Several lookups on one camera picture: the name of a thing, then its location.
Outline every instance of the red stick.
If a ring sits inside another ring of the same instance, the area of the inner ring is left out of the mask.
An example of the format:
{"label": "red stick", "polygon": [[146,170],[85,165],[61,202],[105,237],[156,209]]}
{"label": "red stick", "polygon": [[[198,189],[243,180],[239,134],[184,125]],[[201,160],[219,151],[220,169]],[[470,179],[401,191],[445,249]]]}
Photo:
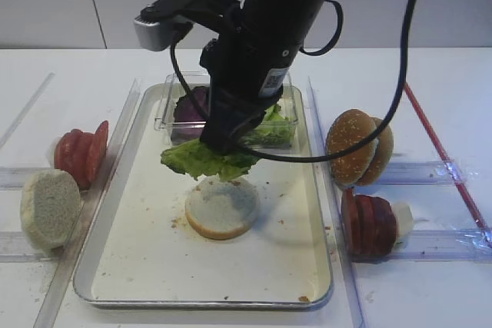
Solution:
{"label": "red stick", "polygon": [[[437,136],[436,132],[432,128],[431,123],[427,119],[424,110],[422,109],[421,105],[418,103],[417,98],[415,97],[414,93],[410,89],[410,86],[408,85],[408,82],[405,84],[405,93],[408,96],[408,100],[410,100],[410,103],[414,107],[415,113],[417,113],[417,116],[421,120],[422,125],[425,128],[425,131],[429,135],[430,140],[432,141],[432,144],[434,144],[434,147],[437,150],[437,153],[440,156],[440,159],[442,161],[450,161],[449,156],[447,155],[447,152],[444,150],[444,147],[442,143],[439,140],[439,137]],[[483,231],[486,232],[488,231],[488,226],[487,223],[485,222],[484,217],[482,217],[482,214],[480,210],[478,209],[477,205],[475,204],[474,199],[468,192],[467,187],[464,185],[464,183],[459,183],[456,181],[454,176],[451,176],[454,179],[454,185],[456,186],[457,190],[460,192],[461,198],[463,198],[464,203],[467,205],[468,210],[470,211],[471,216],[473,217],[475,223],[477,226]]]}

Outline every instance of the metal tray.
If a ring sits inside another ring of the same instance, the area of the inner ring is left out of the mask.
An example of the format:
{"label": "metal tray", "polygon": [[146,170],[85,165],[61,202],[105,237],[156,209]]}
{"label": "metal tray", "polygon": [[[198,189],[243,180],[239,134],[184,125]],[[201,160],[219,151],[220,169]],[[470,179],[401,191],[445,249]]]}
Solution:
{"label": "metal tray", "polygon": [[[204,239],[184,213],[197,182],[159,162],[168,147],[165,131],[154,129],[162,89],[155,85],[142,98],[78,259],[75,292],[100,308],[306,310],[326,304],[331,262],[313,166],[259,161],[245,176],[262,200],[257,223],[233,240]],[[296,88],[294,96],[299,124],[292,152],[310,155]]]}

